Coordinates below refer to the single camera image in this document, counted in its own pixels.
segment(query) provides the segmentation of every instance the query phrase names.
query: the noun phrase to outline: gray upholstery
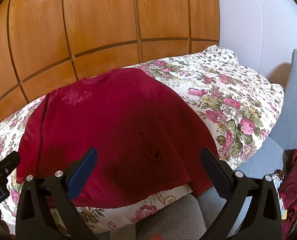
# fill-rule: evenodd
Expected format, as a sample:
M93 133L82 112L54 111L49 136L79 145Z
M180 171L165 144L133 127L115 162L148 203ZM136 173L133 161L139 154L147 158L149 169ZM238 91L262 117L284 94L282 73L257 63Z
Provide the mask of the gray upholstery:
M287 160L285 150L297 148L297 49L293 52L292 69L285 89L282 113L270 136L262 147L248 161L238 167L247 176L262 178L273 173L275 169L283 169ZM225 200L221 199L214 187L198 197L203 218L207 228L213 223ZM247 198L240 215L231 230L234 234L246 215L250 198Z
M197 240L206 232L195 197L186 195L136 224L136 240L159 234L164 240Z
M270 137L284 150L297 148L297 49L293 52L282 113Z

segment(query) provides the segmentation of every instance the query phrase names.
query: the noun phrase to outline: red fabric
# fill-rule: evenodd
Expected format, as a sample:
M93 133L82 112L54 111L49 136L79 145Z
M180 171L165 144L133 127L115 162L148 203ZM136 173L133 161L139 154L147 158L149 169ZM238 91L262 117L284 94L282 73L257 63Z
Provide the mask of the red fabric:
M282 239L287 236L297 219L297 149L292 151L286 163L289 171L279 188L279 196L283 199L284 208L287 209L287 220L282 221Z
M30 116L19 145L17 182L38 178L98 150L98 164L75 206L117 208L191 182L212 186L199 153L214 139L170 88L136 68L115 69L57 89Z

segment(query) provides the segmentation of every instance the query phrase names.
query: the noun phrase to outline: red sweater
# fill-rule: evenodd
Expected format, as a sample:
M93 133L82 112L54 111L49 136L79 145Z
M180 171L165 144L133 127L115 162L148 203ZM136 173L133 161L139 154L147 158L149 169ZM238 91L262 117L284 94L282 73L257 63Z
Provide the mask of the red sweater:
M98 150L98 164L75 206L128 206L191 182L211 187L199 153L215 142L198 115L169 87L136 68L114 69L46 95L19 145L17 182L48 177Z

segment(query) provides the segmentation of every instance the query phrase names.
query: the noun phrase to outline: orange object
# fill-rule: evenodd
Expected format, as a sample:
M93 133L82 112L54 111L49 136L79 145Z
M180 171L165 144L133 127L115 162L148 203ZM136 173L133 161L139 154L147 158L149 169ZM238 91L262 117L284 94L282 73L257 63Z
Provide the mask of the orange object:
M150 240L163 240L163 238L160 237L159 235L154 235Z

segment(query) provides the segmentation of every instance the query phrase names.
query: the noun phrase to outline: floral bedspread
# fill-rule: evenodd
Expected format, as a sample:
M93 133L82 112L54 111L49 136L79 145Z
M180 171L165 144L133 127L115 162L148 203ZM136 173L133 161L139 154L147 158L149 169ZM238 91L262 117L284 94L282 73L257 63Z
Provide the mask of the floral bedspread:
M220 159L233 169L262 146L281 113L283 88L240 66L234 52L215 45L201 53L131 67L142 69L178 93L205 122ZM18 150L27 120L43 99L29 103L0 123L0 160ZM8 179L10 197L0 208L2 219L14 225L22 184L16 183L16 170ZM135 223L190 192L189 185L183 185L128 207L106 210L78 207L77 210L94 233L101 233ZM67 234L57 211L52 210L52 214L58 228Z
M232 169L250 158L278 120L281 85L240 66L229 49L149 61L136 68L172 88L201 117L216 141L219 157Z

